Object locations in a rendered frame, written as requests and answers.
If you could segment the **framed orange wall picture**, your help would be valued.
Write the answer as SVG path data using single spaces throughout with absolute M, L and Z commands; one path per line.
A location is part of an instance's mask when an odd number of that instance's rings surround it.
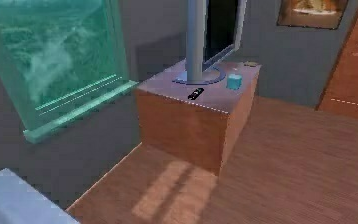
M 281 0 L 279 26 L 335 30 L 349 0 Z

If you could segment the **brown wooden stand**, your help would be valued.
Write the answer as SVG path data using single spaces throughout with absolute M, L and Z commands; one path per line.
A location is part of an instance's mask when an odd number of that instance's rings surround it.
M 135 89 L 142 143 L 219 175 L 250 116 L 260 69 L 220 62 L 213 73 L 241 76 L 239 89 L 222 80 L 205 85 L 194 100 L 195 85 L 174 82 L 184 61 L 145 80 Z

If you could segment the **pale grey bed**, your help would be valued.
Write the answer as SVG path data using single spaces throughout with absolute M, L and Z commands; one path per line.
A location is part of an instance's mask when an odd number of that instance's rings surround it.
M 10 169 L 0 171 L 0 224 L 80 224 Z

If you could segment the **teal cup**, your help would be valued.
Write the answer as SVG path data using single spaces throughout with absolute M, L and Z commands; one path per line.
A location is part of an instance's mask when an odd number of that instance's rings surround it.
M 226 87 L 231 90 L 238 90 L 242 85 L 242 76 L 239 74 L 229 74 Z

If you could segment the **grey television set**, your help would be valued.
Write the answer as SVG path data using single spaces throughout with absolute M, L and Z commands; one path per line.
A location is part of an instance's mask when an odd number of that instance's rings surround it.
M 240 48 L 248 0 L 187 0 L 185 70 L 174 83 L 209 85 L 226 72 L 218 64 Z

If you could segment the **green glass window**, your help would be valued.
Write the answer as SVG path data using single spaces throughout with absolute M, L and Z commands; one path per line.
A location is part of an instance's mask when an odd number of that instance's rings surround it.
M 0 0 L 0 79 L 31 143 L 128 93 L 119 0 Z

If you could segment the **brown wooden room door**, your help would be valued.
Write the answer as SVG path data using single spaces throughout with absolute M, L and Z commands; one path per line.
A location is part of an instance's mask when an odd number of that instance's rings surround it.
M 358 10 L 317 109 L 358 119 Z

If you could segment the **black remote control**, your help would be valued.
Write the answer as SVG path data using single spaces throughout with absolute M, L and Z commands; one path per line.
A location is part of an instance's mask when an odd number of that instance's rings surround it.
M 197 88 L 197 89 L 195 89 L 195 90 L 188 96 L 188 99 L 189 99 L 189 100 L 195 100 L 195 99 L 197 99 L 203 92 L 204 92 L 204 89 L 203 89 L 203 88 Z

